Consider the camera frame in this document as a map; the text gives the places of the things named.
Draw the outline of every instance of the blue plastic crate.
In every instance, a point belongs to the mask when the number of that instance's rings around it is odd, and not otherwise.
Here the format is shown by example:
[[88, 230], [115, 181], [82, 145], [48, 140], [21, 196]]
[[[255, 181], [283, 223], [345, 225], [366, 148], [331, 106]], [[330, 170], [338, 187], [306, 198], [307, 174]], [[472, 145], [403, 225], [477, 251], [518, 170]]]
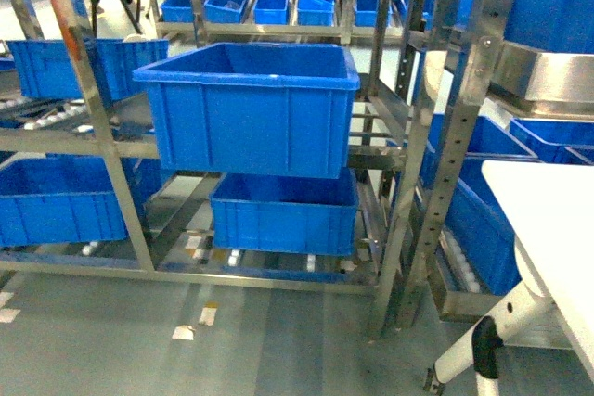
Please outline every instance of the blue plastic crate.
[[194, 21], [190, 0], [165, 0], [161, 4], [161, 12], [164, 22], [192, 23]]
[[594, 166], [594, 147], [566, 147], [566, 163], [583, 166]]
[[0, 247], [126, 237], [103, 159], [15, 160], [0, 170]]
[[469, 263], [498, 296], [520, 282], [515, 235], [481, 173], [484, 160], [466, 159], [445, 218]]
[[287, 25], [289, 0], [256, 0], [253, 18], [258, 25]]
[[510, 133], [545, 162], [565, 163], [565, 146], [594, 147], [594, 122], [512, 119]]
[[[400, 15], [403, 24], [407, 19], [408, 0], [392, 0]], [[430, 30], [433, 24], [433, 5], [434, 0], [425, 0], [423, 3], [423, 19], [425, 20], [425, 30]]]
[[214, 245], [348, 256], [357, 206], [348, 169], [337, 180], [230, 173], [211, 194]]
[[334, 0], [299, 0], [297, 22], [299, 25], [331, 27], [334, 22]]
[[[82, 97], [63, 41], [8, 42], [19, 71], [20, 90], [24, 96], [39, 99], [75, 99]], [[132, 80], [138, 67], [165, 59], [169, 42], [159, 39], [124, 43], [121, 39], [97, 39], [99, 63], [105, 73], [106, 106], [142, 91]]]
[[[472, 0], [460, 0], [458, 24], [468, 25]], [[594, 0], [515, 0], [505, 38], [560, 53], [594, 53]]]
[[359, 77], [345, 48], [215, 44], [135, 79], [164, 169], [337, 178], [346, 165]]
[[194, 21], [191, 0], [165, 0], [161, 4], [162, 18], [164, 22], [185, 22]]
[[[443, 114], [433, 115], [427, 148], [420, 167], [420, 178], [425, 187], [432, 187], [435, 170], [439, 161], [437, 147], [444, 123]], [[467, 158], [490, 160], [535, 160], [536, 154], [518, 138], [509, 134], [490, 118], [480, 116], [476, 120], [474, 131], [466, 154]]]
[[[378, 19], [378, 9], [380, 0], [356, 0], [355, 4], [355, 26], [357, 27], [375, 27]], [[388, 10], [386, 26], [390, 26], [390, 17], [392, 16], [392, 6]]]
[[207, 0], [206, 19], [215, 23], [241, 23], [248, 0]]

